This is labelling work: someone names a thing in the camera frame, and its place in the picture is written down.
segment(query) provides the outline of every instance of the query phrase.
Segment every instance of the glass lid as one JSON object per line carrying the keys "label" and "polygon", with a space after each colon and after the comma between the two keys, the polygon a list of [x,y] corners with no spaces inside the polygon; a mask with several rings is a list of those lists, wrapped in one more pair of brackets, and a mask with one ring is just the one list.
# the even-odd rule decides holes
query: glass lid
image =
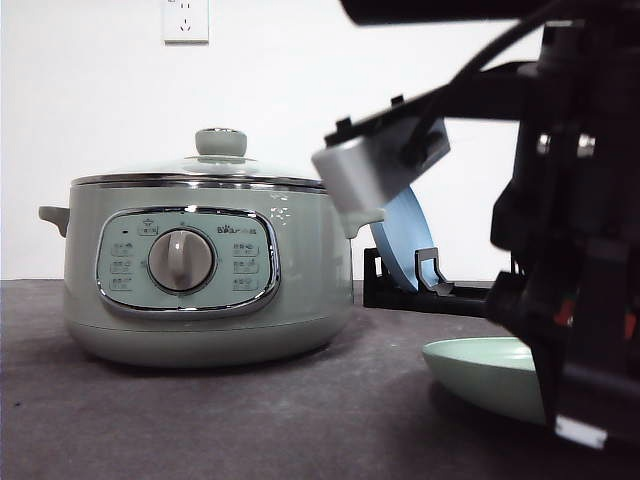
{"label": "glass lid", "polygon": [[318,179],[291,176],[282,168],[263,164],[244,156],[247,136],[229,128],[208,128],[196,133],[198,155],[178,162],[144,170],[127,170],[106,175],[82,177],[73,185],[201,181],[224,183],[262,183],[324,189]]}

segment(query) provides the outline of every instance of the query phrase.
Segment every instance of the stainless steel rim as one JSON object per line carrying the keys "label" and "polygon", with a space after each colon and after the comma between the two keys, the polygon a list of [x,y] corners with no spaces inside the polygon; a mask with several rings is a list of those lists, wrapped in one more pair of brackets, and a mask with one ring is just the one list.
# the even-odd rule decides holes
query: stainless steel rim
{"label": "stainless steel rim", "polygon": [[95,175],[76,178],[73,186],[100,185],[102,188],[122,188],[134,186],[190,186],[195,188],[229,188],[225,185],[266,185],[269,189],[288,187],[290,190],[313,189],[317,193],[325,191],[320,180],[291,177],[251,177],[244,175],[184,175],[171,173],[133,173]]}

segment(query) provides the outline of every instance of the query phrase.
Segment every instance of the pot handle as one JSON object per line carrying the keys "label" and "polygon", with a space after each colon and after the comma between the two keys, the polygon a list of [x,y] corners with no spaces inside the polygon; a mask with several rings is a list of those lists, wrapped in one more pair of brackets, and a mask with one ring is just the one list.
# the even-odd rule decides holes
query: pot handle
{"label": "pot handle", "polygon": [[45,222],[51,222],[63,238],[67,238],[67,226],[69,225],[69,213],[71,210],[61,207],[40,207],[38,216]]}

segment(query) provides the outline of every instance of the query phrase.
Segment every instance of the gray countertop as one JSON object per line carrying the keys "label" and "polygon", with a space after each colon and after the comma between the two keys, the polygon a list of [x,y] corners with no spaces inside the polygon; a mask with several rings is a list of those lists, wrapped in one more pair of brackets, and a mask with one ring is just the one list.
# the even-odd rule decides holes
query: gray countertop
{"label": "gray countertop", "polygon": [[2,284],[3,480],[640,475],[640,451],[575,446],[436,383],[421,346],[504,334],[483,320],[359,307],[329,346],[293,359],[153,370],[83,353],[62,289]]}

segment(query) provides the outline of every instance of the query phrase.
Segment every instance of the electric hot pot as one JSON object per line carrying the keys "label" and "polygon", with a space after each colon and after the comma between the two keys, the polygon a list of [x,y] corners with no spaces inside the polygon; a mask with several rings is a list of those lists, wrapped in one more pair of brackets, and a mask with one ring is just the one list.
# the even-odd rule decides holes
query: electric hot pot
{"label": "electric hot pot", "polygon": [[351,246],[318,180],[244,157],[246,136],[196,134],[199,155],[73,181],[41,207],[66,237],[64,318],[88,352],[135,365],[258,362],[327,343],[353,305]]}

